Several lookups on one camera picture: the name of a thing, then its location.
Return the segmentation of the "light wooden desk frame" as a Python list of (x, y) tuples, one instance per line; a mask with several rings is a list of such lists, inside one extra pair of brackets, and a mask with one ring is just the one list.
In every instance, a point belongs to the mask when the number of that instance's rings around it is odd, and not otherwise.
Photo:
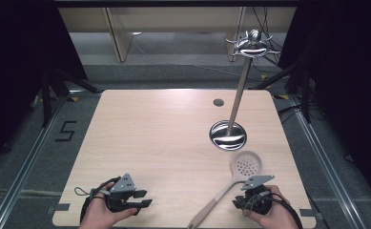
[(294, 7), (65, 8), (69, 32), (107, 32), (116, 60), (126, 60), (136, 32), (223, 32), (235, 39), (252, 29), (286, 33)]

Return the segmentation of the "person's right hand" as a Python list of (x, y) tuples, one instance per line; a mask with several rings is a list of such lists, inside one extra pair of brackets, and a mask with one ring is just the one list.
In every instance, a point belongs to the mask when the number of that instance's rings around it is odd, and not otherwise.
[(243, 215), (258, 223), (263, 229), (299, 229), (292, 214), (280, 203), (273, 202), (266, 215), (245, 209)]

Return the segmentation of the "black tripod stand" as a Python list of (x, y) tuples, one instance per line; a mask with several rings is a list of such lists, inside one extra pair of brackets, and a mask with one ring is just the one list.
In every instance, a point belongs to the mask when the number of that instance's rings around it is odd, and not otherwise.
[(269, 80), (253, 87), (253, 90), (263, 90), (268, 86), (281, 80), (289, 75), (290, 78), (286, 83), (285, 90), (289, 94), (294, 94), (298, 89), (301, 89), (301, 109), (303, 117), (307, 123), (311, 122), (309, 114), (309, 97), (310, 97), (310, 73), (305, 57), (299, 57), (293, 64), (276, 73)]
[(54, 91), (57, 97), (66, 97), (70, 93), (65, 84), (66, 81), (70, 81), (93, 94), (101, 93), (101, 90), (63, 70), (47, 68), (44, 71), (41, 83), (44, 111), (43, 127), (46, 127), (52, 119), (51, 91)]

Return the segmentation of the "black tape strip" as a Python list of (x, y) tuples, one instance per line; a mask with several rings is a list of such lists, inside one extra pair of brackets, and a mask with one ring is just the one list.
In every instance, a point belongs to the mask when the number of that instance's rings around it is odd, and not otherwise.
[(48, 208), (48, 211), (47, 213), (49, 215), (52, 215), (54, 214), (56, 211), (68, 211), (70, 208), (70, 204), (69, 203), (59, 203), (59, 204), (56, 204), (54, 206), (50, 206)]
[(323, 220), (323, 214), (313, 209), (300, 209), (299, 213), (302, 217), (315, 218), (317, 220)]

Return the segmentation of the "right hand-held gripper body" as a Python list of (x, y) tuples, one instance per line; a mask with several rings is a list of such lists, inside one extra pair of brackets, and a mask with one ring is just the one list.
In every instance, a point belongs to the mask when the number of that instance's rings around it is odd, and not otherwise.
[(270, 197), (272, 193), (264, 185), (274, 176), (251, 176), (241, 186), (240, 190), (244, 192), (246, 198), (246, 208), (261, 215), (266, 215), (272, 207)]

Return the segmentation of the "metal utensil stand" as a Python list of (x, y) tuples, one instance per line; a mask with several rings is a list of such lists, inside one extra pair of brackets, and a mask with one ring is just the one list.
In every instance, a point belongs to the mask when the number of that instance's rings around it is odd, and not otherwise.
[(265, 57), (268, 53), (278, 54), (277, 51), (268, 46), (271, 39), (271, 36), (263, 39), (261, 31), (251, 30), (246, 31), (245, 35), (237, 40), (227, 40), (234, 47), (232, 56), (242, 56), (244, 64), (229, 119), (218, 121), (209, 131), (209, 138), (212, 143), (221, 150), (236, 151), (247, 142), (245, 129), (236, 123), (237, 113), (253, 61)]

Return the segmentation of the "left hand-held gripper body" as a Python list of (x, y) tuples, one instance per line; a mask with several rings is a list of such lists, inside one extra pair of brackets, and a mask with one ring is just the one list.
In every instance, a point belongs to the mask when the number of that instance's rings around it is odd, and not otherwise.
[(114, 185), (107, 190), (106, 194), (106, 205), (107, 208), (113, 212), (122, 212), (127, 209), (134, 208), (129, 202), (129, 198), (133, 198), (136, 187), (131, 176), (126, 173), (123, 177), (118, 177), (114, 182)]

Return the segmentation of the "black curtain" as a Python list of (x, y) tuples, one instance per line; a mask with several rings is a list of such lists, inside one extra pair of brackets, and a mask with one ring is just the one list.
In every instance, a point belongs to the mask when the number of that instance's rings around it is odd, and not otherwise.
[(87, 77), (54, 0), (0, 0), (0, 152), (48, 68)]
[(298, 59), (371, 188), (371, 0), (298, 0), (280, 66)]

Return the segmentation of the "person's left hand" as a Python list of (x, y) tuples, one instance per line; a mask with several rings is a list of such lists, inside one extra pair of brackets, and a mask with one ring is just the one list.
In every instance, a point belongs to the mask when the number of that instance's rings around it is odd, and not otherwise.
[(135, 208), (131, 208), (113, 213), (106, 206), (105, 195), (98, 193), (90, 202), (78, 229), (111, 229), (116, 223), (133, 216), (136, 212)]

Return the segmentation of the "aluminium floor rail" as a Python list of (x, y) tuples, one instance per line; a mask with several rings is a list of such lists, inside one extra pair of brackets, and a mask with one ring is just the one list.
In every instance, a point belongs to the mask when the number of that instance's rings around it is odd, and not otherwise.
[(303, 111), (297, 112), (297, 119), (350, 227), (352, 229), (367, 229), (366, 223), (361, 217), (357, 205), (353, 199), (351, 199), (345, 186), (342, 184), (336, 169), (320, 143), (317, 133), (312, 124), (306, 120)]
[(10, 212), (12, 211), (16, 201), (18, 200), (21, 190), (25, 185), (26, 180), (28, 179), (36, 160), (38, 159), (40, 152), (50, 135), (53, 124), (65, 102), (65, 97), (57, 98), (54, 102), (54, 105), (51, 108), (52, 116), (50, 120), (44, 127), (41, 128), (38, 137), (35, 139), (33, 146), (31, 147), (26, 159), (20, 167), (13, 183), (4, 194), (4, 197), (0, 202), (0, 229), (3, 229), (5, 223), (7, 222), (10, 216)]

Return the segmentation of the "beige slotted spoon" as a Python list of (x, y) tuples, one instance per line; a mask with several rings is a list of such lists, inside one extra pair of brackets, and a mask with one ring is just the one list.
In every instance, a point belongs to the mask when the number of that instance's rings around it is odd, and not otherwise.
[(188, 229), (196, 229), (234, 185), (245, 182), (250, 176), (258, 175), (261, 167), (261, 159), (256, 153), (252, 151), (237, 153), (231, 162), (232, 178), (230, 182), (196, 214), (189, 223)]

